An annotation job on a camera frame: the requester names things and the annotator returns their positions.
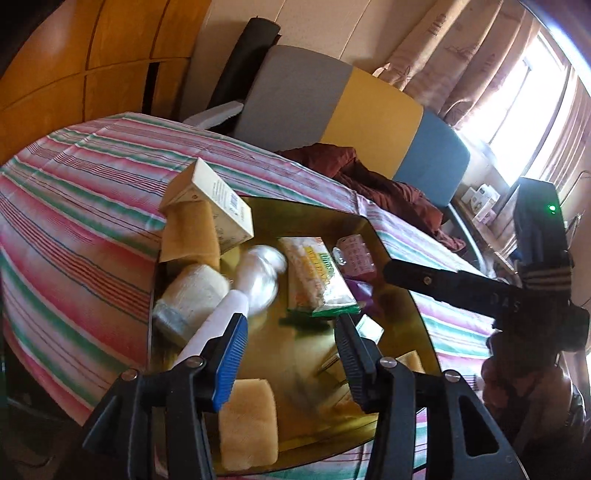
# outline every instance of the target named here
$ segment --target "maroon cloth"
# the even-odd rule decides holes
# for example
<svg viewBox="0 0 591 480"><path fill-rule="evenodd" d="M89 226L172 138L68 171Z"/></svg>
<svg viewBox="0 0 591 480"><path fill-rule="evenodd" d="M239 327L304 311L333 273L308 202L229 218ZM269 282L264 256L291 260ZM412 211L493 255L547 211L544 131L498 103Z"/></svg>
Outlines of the maroon cloth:
<svg viewBox="0 0 591 480"><path fill-rule="evenodd" d="M441 231L443 214L421 190L368 170L357 158L353 147L317 143L277 153L374 201L379 207L437 239L452 252L466 246L463 240Z"/></svg>

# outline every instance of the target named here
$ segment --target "white carton on windowsill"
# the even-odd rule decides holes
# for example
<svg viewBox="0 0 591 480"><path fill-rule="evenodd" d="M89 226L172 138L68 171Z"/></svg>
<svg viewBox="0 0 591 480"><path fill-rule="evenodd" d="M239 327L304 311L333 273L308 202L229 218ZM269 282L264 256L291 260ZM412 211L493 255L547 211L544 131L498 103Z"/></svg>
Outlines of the white carton on windowsill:
<svg viewBox="0 0 591 480"><path fill-rule="evenodd" d="M158 209L165 213L173 203L202 200L212 205L222 253L254 236L251 208L202 158L172 179Z"/></svg>

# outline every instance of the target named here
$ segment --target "striped tablecloth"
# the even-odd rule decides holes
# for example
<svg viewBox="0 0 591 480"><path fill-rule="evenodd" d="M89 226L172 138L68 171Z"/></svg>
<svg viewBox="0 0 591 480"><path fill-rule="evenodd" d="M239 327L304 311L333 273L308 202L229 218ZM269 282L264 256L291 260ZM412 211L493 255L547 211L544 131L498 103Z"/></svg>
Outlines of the striped tablecloth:
<svg viewBox="0 0 591 480"><path fill-rule="evenodd" d="M147 360L152 274L167 183L197 157L237 192L366 216L390 255L475 271L436 241L341 184L237 140L138 113L63 128L1 170L4 334L23 365L78 423L117 375ZM413 294L442 369L477 374L491 321ZM418 416L416 463L426 419ZM363 477L371 444L269 474Z"/></svg>

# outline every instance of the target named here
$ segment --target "screw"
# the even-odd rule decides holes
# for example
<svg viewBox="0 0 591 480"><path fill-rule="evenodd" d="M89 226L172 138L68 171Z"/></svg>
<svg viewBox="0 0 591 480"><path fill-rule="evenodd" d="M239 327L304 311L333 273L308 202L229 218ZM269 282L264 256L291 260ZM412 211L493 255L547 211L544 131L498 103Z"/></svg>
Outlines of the screw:
<svg viewBox="0 0 591 480"><path fill-rule="evenodd" d="M185 365L189 368L198 368L203 365L204 361L200 356L194 355L185 360Z"/></svg>
<svg viewBox="0 0 591 480"><path fill-rule="evenodd" d="M131 382L132 380L138 378L138 371L130 368L121 374L121 378L126 382Z"/></svg>
<svg viewBox="0 0 591 480"><path fill-rule="evenodd" d="M384 368L394 368L397 365L396 359L391 356L383 356L379 359L379 364Z"/></svg>
<svg viewBox="0 0 591 480"><path fill-rule="evenodd" d="M460 381L461 377L462 377L462 376L461 376L461 375L460 375L458 372L456 372L455 370L445 370L445 371L443 372L443 376L445 377L445 379L446 379L448 382L451 382L451 383L458 383L458 382Z"/></svg>

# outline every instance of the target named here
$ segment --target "white armrest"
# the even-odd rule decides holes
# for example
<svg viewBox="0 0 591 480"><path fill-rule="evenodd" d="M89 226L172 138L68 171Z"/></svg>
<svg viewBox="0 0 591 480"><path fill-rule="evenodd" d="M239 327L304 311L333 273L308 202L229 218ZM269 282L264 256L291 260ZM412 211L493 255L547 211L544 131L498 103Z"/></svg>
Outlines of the white armrest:
<svg viewBox="0 0 591 480"><path fill-rule="evenodd" d="M243 108L244 104L234 100L209 108L208 110L196 113L195 115L191 115L186 120L183 120L183 123L191 125L192 127L208 130L211 127L215 127L216 125L225 122L229 118L238 115L242 112Z"/></svg>

